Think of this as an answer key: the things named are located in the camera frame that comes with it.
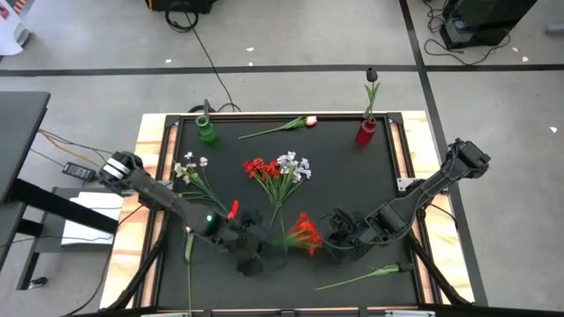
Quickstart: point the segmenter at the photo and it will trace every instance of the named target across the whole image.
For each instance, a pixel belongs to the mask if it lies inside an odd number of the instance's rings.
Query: black floor stripe
[[[531,64],[531,65],[428,65],[425,66],[426,71],[550,71],[564,70],[564,64]]]
[[[415,59],[415,64],[417,65],[417,72],[423,88],[423,95],[425,97],[425,102],[427,103],[427,111],[433,128],[434,138],[440,154],[442,155],[442,159],[444,160],[444,154],[448,149],[447,141],[442,129],[439,111],[434,101],[433,89],[431,87],[431,83],[429,82],[427,68],[425,67],[423,55],[421,54],[421,50],[419,48],[419,41],[417,40],[417,34],[415,33],[415,28],[413,27],[409,6],[407,5],[406,0],[399,0],[399,4],[404,15],[405,27],[407,28],[409,41],[412,45],[413,58]],[[464,214],[460,191],[458,190],[457,185],[451,186],[449,190],[450,201],[452,202],[453,211],[455,212],[456,221],[458,222],[458,233],[460,235],[460,243],[463,249],[466,268],[468,269],[468,275],[471,279],[471,288],[474,293],[474,300],[479,305],[486,306],[486,292],[479,274],[478,261],[476,259],[476,254],[474,253],[474,246],[471,242],[470,228],[468,227],[468,220]]]
[[[377,71],[420,72],[420,65],[280,65],[280,66],[225,66],[218,67],[221,74],[285,73],[285,72],[340,72],[364,71],[372,67]],[[550,71],[564,70],[564,64],[533,65],[428,65],[425,72],[487,72],[487,71]],[[190,75],[213,74],[211,67],[83,69],[83,70],[0,70],[0,77],[65,77],[65,76],[131,76],[131,75]]]
[[[331,72],[365,71],[414,72],[415,65],[284,65],[284,66],[227,66],[216,67],[218,73],[277,73],[277,72]],[[91,69],[91,70],[0,70],[0,77],[54,77],[54,76],[123,76],[123,75],[188,75],[213,74],[211,67]]]

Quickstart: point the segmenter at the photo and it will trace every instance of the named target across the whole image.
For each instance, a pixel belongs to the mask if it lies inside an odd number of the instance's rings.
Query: red vase
[[[376,120],[365,120],[359,127],[359,132],[356,134],[356,142],[360,145],[366,145],[372,140],[372,136],[376,132]]]

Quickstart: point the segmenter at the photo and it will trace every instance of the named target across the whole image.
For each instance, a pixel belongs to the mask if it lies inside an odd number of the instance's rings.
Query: black cable
[[[59,165],[60,167],[63,167],[63,168],[64,168],[64,165],[63,165],[63,164],[57,162],[56,160],[54,160],[54,159],[48,157],[47,155],[45,155],[45,154],[43,154],[43,153],[41,153],[41,152],[39,152],[39,151],[36,151],[36,150],[34,150],[34,149],[31,149],[31,148],[29,149],[29,151],[32,151],[33,153],[35,153],[35,154],[37,154],[37,155],[39,155],[39,156],[42,156],[43,158],[48,159],[48,160],[50,160],[51,162],[53,162],[53,163]]]
[[[221,109],[223,109],[224,107],[227,107],[227,106],[231,106],[231,109],[233,110],[233,112],[235,112],[235,109],[239,110],[239,112],[240,112],[241,109],[237,105],[234,104],[233,98],[231,98],[231,93],[227,89],[226,85],[223,83],[223,80],[221,80],[221,77],[219,76],[218,70],[215,68],[215,64],[213,63],[213,60],[210,57],[210,54],[208,54],[208,51],[207,51],[207,49],[205,49],[205,45],[203,44],[202,39],[200,39],[200,35],[196,31],[196,25],[197,25],[197,22],[199,20],[198,14],[197,14],[197,12],[194,12],[196,19],[195,19],[194,23],[192,23],[192,20],[190,19],[190,16],[188,15],[189,7],[190,7],[190,3],[188,1],[178,1],[178,2],[171,3],[167,7],[167,14],[166,14],[166,20],[167,20],[168,26],[170,26],[171,29],[173,29],[174,31],[176,31],[178,33],[186,33],[188,31],[194,31],[194,35],[196,36],[197,41],[200,43],[200,46],[202,47],[202,50],[204,51],[205,56],[208,58],[208,61],[210,61],[210,65],[211,65],[211,68],[213,69],[213,73],[218,78],[219,83],[223,86],[223,89],[226,91],[227,97],[229,98],[229,102],[226,103],[225,105],[221,106],[218,109],[218,112],[221,111]],[[181,8],[184,9],[184,15],[186,16],[186,19],[189,22],[189,26],[180,26],[177,22],[172,21],[168,16],[170,14],[171,10],[181,9]]]
[[[10,245],[12,245],[12,244],[14,244],[14,243],[25,242],[25,241],[29,241],[29,240],[35,240],[35,239],[45,239],[45,238],[83,240],[83,241],[92,242],[92,241],[97,241],[97,240],[109,240],[110,238],[113,238],[113,236],[109,236],[109,237],[106,237],[106,238],[99,237],[99,238],[94,238],[94,239],[66,238],[66,237],[56,237],[56,236],[41,236],[41,237],[25,238],[25,239],[22,239],[22,240],[15,240],[15,241],[12,241],[12,242],[10,242],[10,243],[6,243],[6,244],[0,246],[0,248],[10,246]]]
[[[138,212],[141,207],[143,207],[142,204],[139,205],[139,207],[137,207],[135,210],[133,210],[129,215],[127,215],[124,219],[122,219],[122,221],[119,222],[119,224],[117,224],[117,226],[120,226],[121,224],[123,224],[125,222],[125,220],[129,219],[131,216],[133,216],[136,212]]]
[[[444,212],[445,214],[449,215],[449,217],[452,218],[452,220],[455,222],[455,227],[458,229],[458,222],[456,221],[456,218],[453,214],[451,214],[450,212],[446,211],[445,209],[435,205],[434,203],[430,204],[431,206],[435,207],[437,210]]]
[[[125,217],[124,219],[122,219],[122,221],[120,221],[120,222],[117,224],[117,226],[119,227],[122,223],[125,222],[125,220],[127,220],[129,217],[133,216],[138,210],[141,209],[141,207],[143,207],[142,204],[140,204],[135,210],[133,210],[129,215],[127,215],[127,217]],[[108,254],[108,258],[106,259],[106,264],[104,264],[104,269],[102,270],[101,279],[100,279],[100,281],[98,282],[98,286],[96,286],[96,289],[94,290],[94,293],[92,294],[92,296],[91,296],[84,304],[82,304],[81,306],[77,307],[77,308],[74,309],[73,311],[64,314],[63,316],[71,316],[71,315],[73,315],[74,313],[77,313],[77,312],[81,311],[82,309],[84,309],[86,306],[88,306],[88,304],[90,304],[90,303],[93,301],[93,299],[96,297],[96,294],[98,294],[98,291],[100,291],[100,287],[102,286],[102,283],[104,282],[104,277],[105,277],[104,272],[106,272],[106,270],[108,269],[109,260],[110,260],[111,257],[112,257],[112,252],[110,251],[110,253]]]
[[[427,45],[428,45],[429,42],[433,42],[433,43],[437,44],[439,47],[441,47],[442,49],[444,49],[445,51],[450,52],[450,53],[431,53],[431,52],[429,52],[429,50],[427,49]],[[452,53],[462,54],[463,52],[448,50],[441,43],[439,43],[437,40],[434,40],[434,39],[428,39],[427,41],[425,41],[425,44],[423,45],[423,49],[425,50],[425,53],[427,53],[431,56],[450,56],[450,57],[457,59],[464,66],[473,66],[473,65],[484,62],[487,59],[487,57],[490,56],[490,54],[492,54],[492,52],[494,52],[498,48],[506,47],[510,42],[511,42],[511,36],[508,34],[508,42],[507,43],[501,44],[501,45],[498,45],[496,47],[488,49],[486,54],[484,55],[484,57],[482,57],[481,59],[477,60],[476,62],[472,62],[472,63],[467,63],[467,62],[463,61],[462,59],[460,59],[458,56],[452,54]]]
[[[104,264],[104,269],[102,270],[102,278],[100,279],[100,281],[98,282],[98,286],[96,286],[96,290],[94,290],[94,293],[92,294],[92,296],[80,307],[74,309],[71,312],[68,312],[66,314],[64,314],[63,316],[71,316],[74,313],[77,313],[79,311],[81,311],[82,309],[84,309],[86,306],[88,306],[88,304],[90,304],[93,299],[96,297],[96,294],[98,294],[98,291],[100,290],[100,287],[102,286],[102,284],[104,283],[104,272],[106,272],[106,270],[108,269],[108,265],[109,265],[109,260],[112,257],[112,252],[110,251],[108,254],[108,258],[106,259],[106,263]]]
[[[429,21],[427,22],[427,29],[429,31],[431,31],[431,33],[437,33],[437,32],[439,32],[439,30],[441,30],[441,27],[445,23],[445,20],[443,18],[441,18],[441,14],[444,11],[444,9],[447,7],[448,0],[444,1],[441,9],[433,9],[431,4],[429,4],[429,1],[432,1],[432,0],[423,0],[423,4],[426,5],[427,8],[429,8],[429,11],[427,12],[427,17],[429,18]],[[439,23],[438,26],[433,26],[434,20],[439,20],[440,23]]]
[[[69,140],[63,138],[62,136],[58,136],[58,135],[56,135],[55,133],[49,132],[49,131],[44,130],[44,129],[40,129],[40,132],[43,132],[43,133],[49,135],[49,137],[53,138],[55,141],[57,141],[57,142],[59,142],[59,143],[67,144],[67,145],[74,145],[74,146],[81,147],[81,148],[83,148],[83,149],[91,150],[91,151],[93,151],[94,153],[98,154],[98,156],[102,159],[102,162],[105,162],[105,161],[106,161],[106,158],[104,158],[104,156],[101,155],[100,152],[103,152],[103,153],[106,153],[106,154],[110,154],[110,155],[114,154],[114,153],[111,152],[111,151],[107,151],[107,150],[103,150],[103,149],[97,149],[97,148],[94,148],[94,147],[92,147],[92,146],[87,146],[87,145],[83,145],[83,144],[74,143],[74,142],[72,142],[72,141],[69,141]]]
[[[423,0],[423,4],[426,5],[427,8],[429,8],[429,11],[427,12],[427,16],[429,17],[429,20],[427,22],[427,29],[431,33],[437,33],[438,31],[441,30],[441,28],[444,26],[444,24],[446,22],[443,18],[441,18],[441,13],[446,8],[448,0],[445,0],[441,9],[433,9],[433,7],[429,4],[429,1],[430,0]],[[434,20],[439,20],[441,23],[438,26],[434,26],[433,25]],[[438,45],[440,48],[444,49],[448,53],[431,53],[431,52],[429,52],[427,47],[428,47],[428,44],[430,42],[435,43],[436,45]],[[423,44],[423,50],[425,51],[425,53],[427,53],[428,55],[431,55],[431,56],[450,56],[450,57],[458,60],[464,66],[472,66],[472,65],[476,65],[476,64],[484,62],[487,59],[487,57],[490,56],[490,54],[492,54],[496,49],[506,47],[510,42],[511,42],[511,36],[508,34],[508,42],[507,43],[501,44],[501,45],[498,45],[496,47],[488,49],[486,54],[484,55],[484,57],[482,57],[482,59],[477,60],[476,62],[472,62],[472,63],[467,63],[467,62],[463,61],[460,57],[455,55],[455,54],[463,54],[464,52],[450,50],[450,49],[446,48],[445,46],[443,46],[439,41],[437,41],[435,39],[428,39],[427,41],[425,41],[425,44]]]

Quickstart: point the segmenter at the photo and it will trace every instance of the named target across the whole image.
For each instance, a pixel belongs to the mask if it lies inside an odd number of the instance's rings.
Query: concrete floor
[[[201,18],[198,32],[218,66],[415,64],[398,0],[346,3],[220,0]],[[422,44],[431,36],[427,7],[420,0],[408,4]],[[22,54],[5,57],[0,70],[209,65],[193,33],[171,31],[162,14],[137,0],[36,0],[26,20],[33,38]],[[538,1],[511,33],[511,44],[486,64],[526,64],[523,56],[527,63],[564,63],[564,37],[544,34],[546,24],[558,21],[564,21],[562,1]],[[484,51],[469,49],[464,58],[480,58]],[[425,54],[424,61],[455,64]],[[564,310],[559,243],[564,139],[562,131],[549,129],[564,129],[564,71],[428,76],[447,140],[470,139],[493,157],[484,178],[460,186],[490,306]],[[380,77],[377,109],[427,110],[417,72],[381,72]],[[360,110],[366,103],[364,75],[358,71],[222,78],[245,111]],[[183,112],[204,98],[213,105],[226,102],[213,75],[0,77],[0,90],[51,92],[44,129],[110,150],[133,150],[143,113]],[[71,159],[40,137],[33,148],[61,162]],[[30,153],[20,177],[43,188],[80,186],[59,169]],[[40,216],[36,210],[26,213]],[[79,306],[95,289],[107,256],[42,255],[35,275],[47,276],[49,285],[14,291],[28,249],[25,242],[14,245],[0,272],[5,316],[55,316]],[[85,312],[95,311],[99,302],[100,295]]]

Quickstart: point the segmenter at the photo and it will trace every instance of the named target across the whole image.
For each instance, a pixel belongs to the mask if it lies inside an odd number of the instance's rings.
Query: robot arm
[[[141,158],[129,152],[116,152],[99,171],[100,182],[120,195],[133,189],[139,202],[150,210],[163,210],[180,216],[185,226],[212,245],[226,249],[237,262],[237,270],[246,276],[263,270],[258,252],[263,237],[251,233],[249,226],[215,214],[209,208],[190,203],[180,195],[154,180],[143,168]]]
[[[385,203],[366,216],[353,219],[336,210],[330,224],[334,232],[327,246],[337,261],[343,250],[353,250],[353,258],[364,255],[372,246],[385,246],[405,237],[415,219],[417,209],[426,207],[443,189],[463,178],[478,178],[489,167],[490,157],[474,143],[459,138],[449,146],[441,169],[426,181],[408,188],[408,194]]]

